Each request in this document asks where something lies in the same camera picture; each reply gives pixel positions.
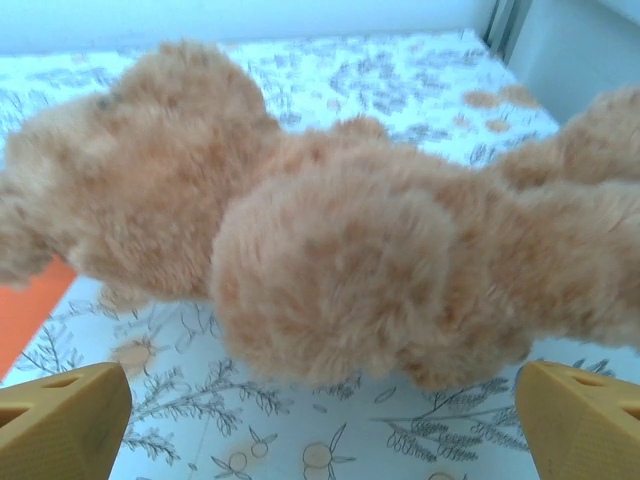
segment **white patterned sheet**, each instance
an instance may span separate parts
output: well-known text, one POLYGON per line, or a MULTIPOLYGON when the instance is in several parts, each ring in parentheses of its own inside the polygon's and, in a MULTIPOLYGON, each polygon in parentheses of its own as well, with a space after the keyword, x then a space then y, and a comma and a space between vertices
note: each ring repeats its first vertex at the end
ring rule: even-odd
MULTIPOLYGON (((557 129, 473 32, 227 46, 292 130, 375 115, 397 139, 482 165, 557 129)), ((0 59, 0 129, 106 87, 140 52, 0 59)), ((537 479, 513 407, 517 368, 473 388, 425 393, 402 376, 309 391, 258 385, 225 355, 207 305, 115 315, 77 280, 5 385, 117 360, 134 392, 113 480, 537 479)), ((638 358, 568 341, 545 358, 640 381, 638 358)))

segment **orange surface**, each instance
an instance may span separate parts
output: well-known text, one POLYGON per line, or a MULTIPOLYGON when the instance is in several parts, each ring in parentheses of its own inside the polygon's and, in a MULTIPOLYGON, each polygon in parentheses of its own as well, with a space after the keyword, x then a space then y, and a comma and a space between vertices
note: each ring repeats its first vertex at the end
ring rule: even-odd
POLYGON ((76 273, 56 259, 42 275, 32 279, 29 288, 20 292, 0 288, 0 378, 7 374, 75 278, 76 273))

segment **yellow plastic piece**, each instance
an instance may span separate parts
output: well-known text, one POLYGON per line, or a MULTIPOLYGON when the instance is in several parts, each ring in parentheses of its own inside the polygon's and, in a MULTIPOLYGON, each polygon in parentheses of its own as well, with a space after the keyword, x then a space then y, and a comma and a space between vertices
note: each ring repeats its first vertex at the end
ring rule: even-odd
POLYGON ((0 480, 107 480, 131 415, 117 363, 0 390, 0 480))
POLYGON ((640 386, 531 362, 516 409, 541 480, 640 479, 640 386))

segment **white wall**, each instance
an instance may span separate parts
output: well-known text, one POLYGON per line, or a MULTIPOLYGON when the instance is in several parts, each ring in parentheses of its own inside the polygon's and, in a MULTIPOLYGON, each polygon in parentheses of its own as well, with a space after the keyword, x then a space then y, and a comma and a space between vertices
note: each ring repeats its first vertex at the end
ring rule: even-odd
POLYGON ((564 123, 599 92, 640 84, 639 4, 534 0, 509 68, 564 123))
POLYGON ((495 0, 0 0, 0 54, 471 27, 495 0))

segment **plush toy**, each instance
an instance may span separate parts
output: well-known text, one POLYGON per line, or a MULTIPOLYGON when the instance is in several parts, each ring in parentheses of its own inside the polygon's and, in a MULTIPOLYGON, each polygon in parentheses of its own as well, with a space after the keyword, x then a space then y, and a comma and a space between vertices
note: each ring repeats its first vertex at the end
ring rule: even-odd
POLYGON ((25 284, 57 254, 104 282, 110 308, 207 300, 212 239, 232 198, 299 168, 298 142, 313 163, 377 139, 388 142, 366 118, 285 134, 218 49, 164 44, 106 93, 46 109, 9 135, 0 283, 25 284))
POLYGON ((544 336, 637 346, 639 98, 472 170, 373 118, 284 132, 220 51, 165 44, 10 135, 0 282, 57 254, 111 308, 212 301, 232 355, 311 385, 467 385, 544 336))
POLYGON ((599 97, 480 170, 363 146, 264 181, 225 214, 211 296, 262 378, 402 371, 428 390, 535 340, 640 347, 640 89, 599 97))

